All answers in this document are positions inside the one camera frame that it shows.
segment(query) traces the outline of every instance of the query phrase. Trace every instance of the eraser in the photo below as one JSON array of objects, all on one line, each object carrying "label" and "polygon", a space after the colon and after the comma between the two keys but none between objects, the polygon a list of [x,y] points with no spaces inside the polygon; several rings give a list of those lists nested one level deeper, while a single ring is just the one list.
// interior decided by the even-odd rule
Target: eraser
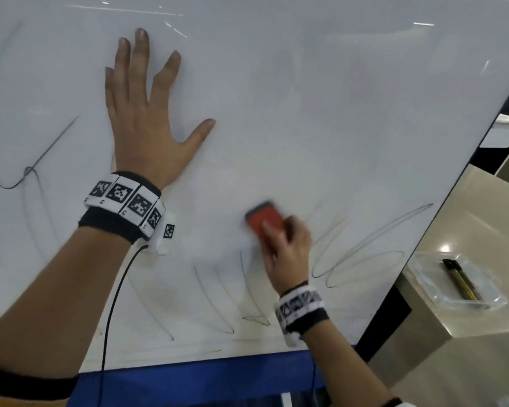
[{"label": "eraser", "polygon": [[284,231],[283,218],[277,211],[277,208],[275,208],[275,205],[273,205],[271,201],[265,201],[264,203],[257,205],[245,214],[245,221],[249,227],[251,227],[252,231],[255,232],[258,238],[266,246],[274,250],[271,246],[271,241],[266,236],[262,223],[266,221],[273,228]]}]

